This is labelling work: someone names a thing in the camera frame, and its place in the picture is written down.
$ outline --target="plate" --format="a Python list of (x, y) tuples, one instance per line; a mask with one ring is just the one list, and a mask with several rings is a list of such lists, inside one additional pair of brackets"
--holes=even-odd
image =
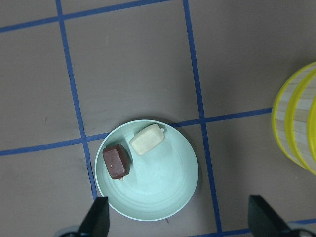
[[(157, 124), (165, 139), (143, 155), (137, 155), (129, 141), (139, 131)], [(122, 144), (131, 159), (124, 180), (110, 177), (102, 150)], [(198, 162), (188, 140), (173, 127), (154, 120), (123, 124), (102, 142), (95, 160), (96, 183), (109, 205), (120, 214), (139, 221), (165, 219), (181, 210), (191, 199), (198, 182)]]

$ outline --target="yellow rim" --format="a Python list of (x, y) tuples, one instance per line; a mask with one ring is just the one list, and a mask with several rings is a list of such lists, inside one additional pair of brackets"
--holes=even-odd
[(307, 120), (307, 138), (314, 161), (316, 162), (316, 96), (314, 97)]
[(293, 154), (296, 156), (299, 162), (301, 162), (303, 166), (306, 167), (306, 169), (308, 169), (310, 172), (316, 175), (316, 172), (313, 171), (307, 165), (305, 160), (302, 158), (302, 155), (299, 149), (297, 148), (297, 145), (295, 142), (295, 134), (294, 134), (294, 116), (295, 116), (297, 104), (305, 88), (308, 86), (310, 81), (314, 78), (315, 73), (316, 73), (316, 69), (313, 69), (310, 73), (307, 74), (305, 78), (303, 78), (303, 80), (295, 88), (286, 109), (284, 128), (285, 128), (285, 135), (286, 135), (287, 142)]
[(273, 130), (273, 134), (274, 134), (274, 137), (275, 137), (275, 140), (276, 140), (276, 143), (278, 144), (278, 146), (280, 147), (280, 149), (283, 151), (283, 153), (291, 160), (293, 161), (294, 163), (296, 163), (297, 165), (299, 165), (300, 167), (306, 169), (302, 164), (300, 164), (299, 162), (297, 162), (296, 160), (294, 160), (291, 155), (284, 149), (279, 137), (278, 137), (278, 134), (277, 134), (277, 123), (276, 123), (276, 116), (277, 116), (277, 109), (278, 109), (278, 104), (280, 102), (280, 99), (283, 95), (283, 93), (285, 92), (286, 88), (288, 87), (288, 85), (292, 82), (292, 80), (294, 78), (296, 78), (302, 71), (304, 71), (305, 69), (313, 66), (313, 65), (316, 65), (316, 62), (314, 63), (311, 63), (303, 68), (301, 68), (300, 70), (298, 70), (297, 72), (295, 72), (286, 82), (285, 84), (281, 87), (280, 91), (278, 92), (277, 96), (276, 96), (276, 99), (274, 101), (274, 104), (273, 104), (273, 109), (272, 109), (272, 130)]

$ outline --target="light green plate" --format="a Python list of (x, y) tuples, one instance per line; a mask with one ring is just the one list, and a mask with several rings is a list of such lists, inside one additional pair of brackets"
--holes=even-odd
[[(138, 156), (129, 141), (145, 127), (157, 124), (166, 138)], [(131, 158), (130, 173), (113, 180), (103, 161), (106, 146), (122, 144)], [(95, 161), (95, 176), (103, 196), (120, 214), (139, 221), (157, 221), (181, 210), (198, 182), (198, 162), (187, 139), (173, 127), (153, 120), (132, 121), (116, 128), (102, 142)]]

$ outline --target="white block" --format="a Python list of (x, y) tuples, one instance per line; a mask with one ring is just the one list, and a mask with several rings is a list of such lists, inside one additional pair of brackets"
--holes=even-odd
[(160, 129), (157, 124), (153, 124), (137, 133), (129, 143), (138, 155), (142, 155), (160, 144), (164, 139), (163, 129)]

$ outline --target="black object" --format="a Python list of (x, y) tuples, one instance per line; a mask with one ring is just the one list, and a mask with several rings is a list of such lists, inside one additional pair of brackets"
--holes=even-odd
[(77, 232), (60, 237), (106, 237), (110, 228), (108, 197), (97, 197)]
[(254, 237), (316, 237), (308, 230), (290, 228), (260, 195), (249, 196), (248, 226)]

